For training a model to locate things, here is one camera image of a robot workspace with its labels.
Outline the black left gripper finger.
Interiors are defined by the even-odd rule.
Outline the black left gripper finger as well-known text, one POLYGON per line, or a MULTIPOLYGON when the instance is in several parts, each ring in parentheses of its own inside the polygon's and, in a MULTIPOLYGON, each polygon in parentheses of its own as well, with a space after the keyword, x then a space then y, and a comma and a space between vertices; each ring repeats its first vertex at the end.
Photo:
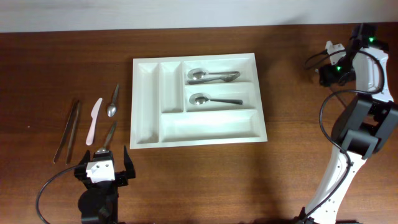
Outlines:
POLYGON ((125 177, 127 179, 135 179, 136 178, 136 171, 135 171, 135 168, 134 168, 134 164, 133 164, 133 162, 132 162, 132 160, 131 160, 128 152, 127 152, 127 147, 126 146, 124 146, 124 154, 123 154, 123 156, 124 156, 124 167, 125 167, 124 175, 125 175, 125 177))
POLYGON ((90 161, 90 151, 87 150, 82 158, 82 160, 79 162, 79 167, 81 169, 85 169, 87 167, 87 163, 90 161))

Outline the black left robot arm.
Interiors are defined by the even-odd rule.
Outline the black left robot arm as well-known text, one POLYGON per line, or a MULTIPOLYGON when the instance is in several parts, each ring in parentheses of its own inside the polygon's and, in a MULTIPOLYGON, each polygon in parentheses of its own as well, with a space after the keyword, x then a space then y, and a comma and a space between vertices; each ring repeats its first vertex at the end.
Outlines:
POLYGON ((123 149, 125 169, 114 171, 113 153, 99 150, 90 156, 86 151, 74 176, 83 183, 86 191, 78 200, 82 223, 118 223, 118 188, 128 185, 129 179, 136 178, 134 164, 123 149))

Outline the large steel spoon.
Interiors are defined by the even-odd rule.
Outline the large steel spoon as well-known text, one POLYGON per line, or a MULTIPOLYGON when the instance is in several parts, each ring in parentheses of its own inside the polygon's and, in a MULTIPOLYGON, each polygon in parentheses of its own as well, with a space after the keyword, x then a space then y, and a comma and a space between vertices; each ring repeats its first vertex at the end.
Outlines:
POLYGON ((229 100, 229 99, 215 99, 215 98, 209 98, 206 95, 202 93, 196 93, 193 94, 189 97, 189 102, 193 105, 202 105, 207 102, 217 102, 217 103, 230 103, 234 105, 243 105, 242 100, 229 100))

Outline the small steel teaspoon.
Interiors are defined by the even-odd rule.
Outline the small steel teaspoon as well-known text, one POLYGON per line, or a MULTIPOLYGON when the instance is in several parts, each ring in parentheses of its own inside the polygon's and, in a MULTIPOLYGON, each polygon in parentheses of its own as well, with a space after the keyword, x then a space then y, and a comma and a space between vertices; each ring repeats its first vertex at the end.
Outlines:
POLYGON ((117 98, 118 98, 118 93, 119 93, 119 84, 116 85, 116 88, 115 88, 114 93, 113 93, 112 101, 108 105, 107 110, 106 110, 107 115, 109 117, 113 117, 116 114, 116 112, 117 112, 116 102, 117 102, 117 98))

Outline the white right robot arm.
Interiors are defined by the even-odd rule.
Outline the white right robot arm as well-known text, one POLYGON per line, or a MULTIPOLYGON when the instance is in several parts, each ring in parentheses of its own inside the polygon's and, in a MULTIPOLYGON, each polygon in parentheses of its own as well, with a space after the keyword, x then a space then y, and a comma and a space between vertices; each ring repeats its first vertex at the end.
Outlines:
POLYGON ((349 45, 328 41, 319 61, 319 83, 329 87, 356 83, 354 98, 339 115, 331 133, 320 126, 332 145, 331 158, 314 198, 303 207, 294 223, 336 223, 339 207, 355 175, 378 153, 397 127, 397 104, 389 91, 389 46, 376 37, 372 24, 356 26, 349 45))

